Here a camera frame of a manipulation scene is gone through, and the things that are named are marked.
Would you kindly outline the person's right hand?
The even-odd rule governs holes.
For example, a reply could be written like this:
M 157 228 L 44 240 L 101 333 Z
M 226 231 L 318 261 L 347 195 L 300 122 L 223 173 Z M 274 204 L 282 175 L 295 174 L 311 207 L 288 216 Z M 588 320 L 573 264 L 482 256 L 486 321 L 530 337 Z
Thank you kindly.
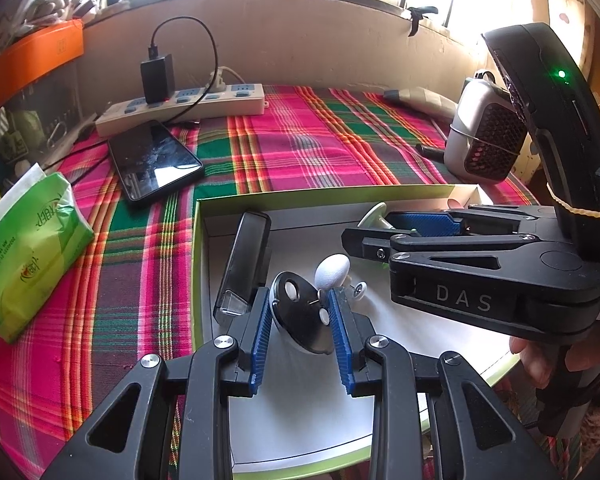
M 511 336 L 509 350 L 519 356 L 524 370 L 535 387 L 545 388 L 554 375 L 557 359 L 550 356 L 550 350 L 534 341 Z M 567 370 L 582 372 L 600 366 L 600 322 L 597 322 L 588 336 L 574 344 L 565 357 Z

